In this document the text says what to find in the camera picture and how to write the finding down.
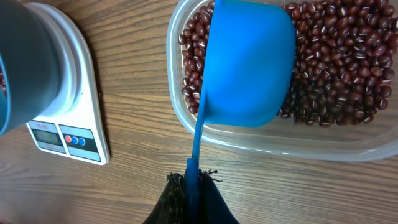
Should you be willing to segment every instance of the wood grain surface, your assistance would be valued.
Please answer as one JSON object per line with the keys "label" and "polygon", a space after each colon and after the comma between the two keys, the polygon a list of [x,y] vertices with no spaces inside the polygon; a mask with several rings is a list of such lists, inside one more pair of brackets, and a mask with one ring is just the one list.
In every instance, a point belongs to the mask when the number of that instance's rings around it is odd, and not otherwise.
{"label": "wood grain surface", "polygon": [[[111,160],[40,152],[25,126],[0,138],[0,220],[142,223],[193,136],[172,108],[165,37],[177,0],[41,0],[80,26],[96,60]],[[203,144],[201,168],[241,223],[398,223],[398,157],[327,162]]]}

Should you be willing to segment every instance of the white digital scale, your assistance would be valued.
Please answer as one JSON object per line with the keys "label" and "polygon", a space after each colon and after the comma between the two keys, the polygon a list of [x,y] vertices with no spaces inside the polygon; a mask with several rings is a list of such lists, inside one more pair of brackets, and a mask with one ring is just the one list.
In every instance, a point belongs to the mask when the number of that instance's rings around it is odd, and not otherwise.
{"label": "white digital scale", "polygon": [[68,16],[40,3],[25,7],[47,30],[60,62],[60,89],[52,104],[27,127],[44,152],[103,165],[109,151],[101,122],[90,50]]}

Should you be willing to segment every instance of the bowl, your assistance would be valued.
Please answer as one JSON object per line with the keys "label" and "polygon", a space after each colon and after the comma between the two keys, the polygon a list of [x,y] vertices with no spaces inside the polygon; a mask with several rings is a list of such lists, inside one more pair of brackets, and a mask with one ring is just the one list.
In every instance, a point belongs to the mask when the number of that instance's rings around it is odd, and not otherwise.
{"label": "bowl", "polygon": [[[181,94],[183,64],[178,35],[201,6],[209,1],[181,0],[172,14],[167,33],[167,71],[169,90],[175,114],[188,131],[194,133],[196,117],[190,114]],[[260,0],[277,6],[290,2]],[[398,2],[390,1],[396,9]],[[398,72],[398,54],[392,69]],[[275,117],[261,128],[205,125],[202,139],[208,143],[235,149],[330,161],[371,161],[398,154],[398,80],[392,79],[392,96],[384,111],[378,111],[370,124],[321,128],[294,124],[293,119]]]}
{"label": "bowl", "polygon": [[34,119],[56,97],[57,55],[45,29],[21,3],[1,0],[0,66],[7,97],[0,94],[0,135]]}

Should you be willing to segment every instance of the red button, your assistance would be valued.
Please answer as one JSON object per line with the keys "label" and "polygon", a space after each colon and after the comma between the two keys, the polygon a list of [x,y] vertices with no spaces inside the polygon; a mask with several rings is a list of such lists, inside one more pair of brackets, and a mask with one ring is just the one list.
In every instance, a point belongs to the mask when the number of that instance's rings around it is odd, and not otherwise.
{"label": "red button", "polygon": [[67,143],[70,143],[71,141],[72,141],[72,138],[70,137],[70,136],[65,136],[65,141],[67,142]]}

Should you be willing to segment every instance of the blue plastic shovel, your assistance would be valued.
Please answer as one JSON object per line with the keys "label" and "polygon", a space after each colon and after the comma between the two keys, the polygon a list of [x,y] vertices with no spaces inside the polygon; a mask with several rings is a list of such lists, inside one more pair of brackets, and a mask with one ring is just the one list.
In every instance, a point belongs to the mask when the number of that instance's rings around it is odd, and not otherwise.
{"label": "blue plastic shovel", "polygon": [[295,56],[289,15],[277,6],[216,0],[206,50],[192,158],[185,173],[188,221],[200,199],[199,152],[203,125],[260,127],[287,94]]}

